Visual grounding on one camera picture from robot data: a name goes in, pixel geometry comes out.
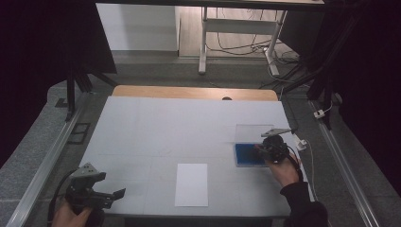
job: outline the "sleeve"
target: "sleeve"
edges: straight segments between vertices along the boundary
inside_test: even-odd
[[[280,194],[286,197],[291,208],[285,226],[327,226],[327,210],[319,201],[310,201],[306,182],[289,184],[281,189]]]

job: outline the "white paper sheet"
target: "white paper sheet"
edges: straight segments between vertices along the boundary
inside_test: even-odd
[[[208,206],[207,164],[178,164],[175,206]]]

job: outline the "human hand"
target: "human hand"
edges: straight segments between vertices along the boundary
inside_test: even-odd
[[[290,154],[290,156],[294,160],[298,160],[298,162],[301,164],[301,160],[299,160],[297,157],[295,157],[294,154]],[[283,187],[285,187],[291,183],[299,182],[298,173],[295,170],[294,165],[291,163],[291,161],[288,158],[284,159],[283,162],[281,162],[279,164],[275,164],[272,161],[267,161],[267,160],[265,160],[265,163],[270,168],[271,172],[274,175],[274,178]]]
[[[92,212],[92,208],[85,207],[79,215],[76,215],[70,203],[63,201],[61,207],[53,218],[52,227],[84,227],[86,220]]]

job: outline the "white tabletop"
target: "white tabletop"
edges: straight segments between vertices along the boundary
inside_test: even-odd
[[[267,167],[236,167],[238,124],[288,128],[279,101],[110,96],[80,165],[90,162],[107,173],[95,191],[127,188],[125,197],[105,210],[110,214],[287,216],[281,186]],[[282,136],[295,150],[291,134]],[[178,164],[207,164],[207,207],[174,205]]]

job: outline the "white wall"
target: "white wall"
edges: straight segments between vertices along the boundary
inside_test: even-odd
[[[179,49],[177,7],[118,4],[96,6],[111,50]]]

